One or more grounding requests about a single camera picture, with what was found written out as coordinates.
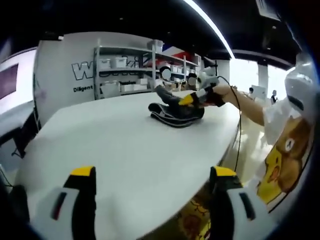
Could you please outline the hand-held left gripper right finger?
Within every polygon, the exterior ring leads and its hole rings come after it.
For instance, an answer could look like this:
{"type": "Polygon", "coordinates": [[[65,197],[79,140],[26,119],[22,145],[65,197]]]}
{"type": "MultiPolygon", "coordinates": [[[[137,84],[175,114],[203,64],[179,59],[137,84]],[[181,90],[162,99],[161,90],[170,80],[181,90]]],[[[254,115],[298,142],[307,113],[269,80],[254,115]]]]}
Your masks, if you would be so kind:
{"type": "Polygon", "coordinates": [[[209,193],[210,240],[267,240],[276,229],[265,203],[231,169],[210,168],[209,193]]]}

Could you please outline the person's right hand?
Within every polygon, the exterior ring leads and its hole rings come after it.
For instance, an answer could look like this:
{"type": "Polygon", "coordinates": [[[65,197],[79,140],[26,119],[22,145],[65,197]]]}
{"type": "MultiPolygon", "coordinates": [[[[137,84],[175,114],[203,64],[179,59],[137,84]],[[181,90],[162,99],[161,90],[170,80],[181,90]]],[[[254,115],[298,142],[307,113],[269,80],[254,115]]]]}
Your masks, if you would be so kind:
{"type": "Polygon", "coordinates": [[[229,85],[217,85],[212,88],[213,92],[219,95],[218,100],[215,100],[214,102],[209,102],[209,106],[217,106],[221,107],[225,103],[232,103],[233,102],[233,93],[232,88],[229,85]]]}

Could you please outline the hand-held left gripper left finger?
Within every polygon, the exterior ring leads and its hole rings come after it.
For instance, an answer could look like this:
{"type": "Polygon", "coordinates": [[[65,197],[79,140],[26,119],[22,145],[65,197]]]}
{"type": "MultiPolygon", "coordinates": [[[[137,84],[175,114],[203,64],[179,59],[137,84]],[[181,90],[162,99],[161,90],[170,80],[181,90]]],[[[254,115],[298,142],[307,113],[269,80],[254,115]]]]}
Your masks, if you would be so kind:
{"type": "Polygon", "coordinates": [[[75,168],[36,208],[31,226],[44,240],[95,240],[96,168],[75,168]]]}

